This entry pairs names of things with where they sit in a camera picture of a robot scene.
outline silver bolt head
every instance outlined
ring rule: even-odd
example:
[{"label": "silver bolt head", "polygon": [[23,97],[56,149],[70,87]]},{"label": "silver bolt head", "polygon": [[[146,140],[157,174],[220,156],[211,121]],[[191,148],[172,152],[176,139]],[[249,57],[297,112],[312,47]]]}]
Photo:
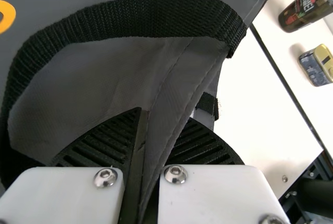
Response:
[{"label": "silver bolt head", "polygon": [[259,224],[286,224],[281,218],[268,215],[265,219],[259,222]]},{"label": "silver bolt head", "polygon": [[288,181],[288,177],[287,177],[287,176],[282,176],[282,181],[283,181],[284,183],[286,183],[286,182]]},{"label": "silver bolt head", "polygon": [[179,165],[171,165],[164,171],[164,178],[172,184],[182,184],[188,177],[185,168]]},{"label": "silver bolt head", "polygon": [[112,168],[104,168],[94,176],[94,184],[98,188],[112,186],[118,178],[118,173]]}]

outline yellow tin can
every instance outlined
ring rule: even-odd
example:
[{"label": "yellow tin can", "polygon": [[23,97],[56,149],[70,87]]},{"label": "yellow tin can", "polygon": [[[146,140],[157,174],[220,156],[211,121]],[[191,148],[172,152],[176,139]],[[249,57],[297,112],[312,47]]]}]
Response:
[{"label": "yellow tin can", "polygon": [[333,83],[333,56],[324,44],[302,54],[299,63],[314,86]]}]

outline white countertop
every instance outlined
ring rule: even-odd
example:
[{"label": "white countertop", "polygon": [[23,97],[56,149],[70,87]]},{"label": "white countertop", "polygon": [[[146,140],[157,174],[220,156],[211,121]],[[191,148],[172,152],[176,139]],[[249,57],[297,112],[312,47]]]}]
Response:
[{"label": "white countertop", "polygon": [[217,98],[214,132],[246,165],[259,168],[280,198],[322,148],[250,30],[224,61]]},{"label": "white countertop", "polygon": [[279,67],[313,127],[333,155],[333,84],[315,87],[302,71],[297,58],[320,44],[333,51],[333,35],[324,20],[285,33],[279,26],[279,13],[294,0],[269,0],[253,24]]}]

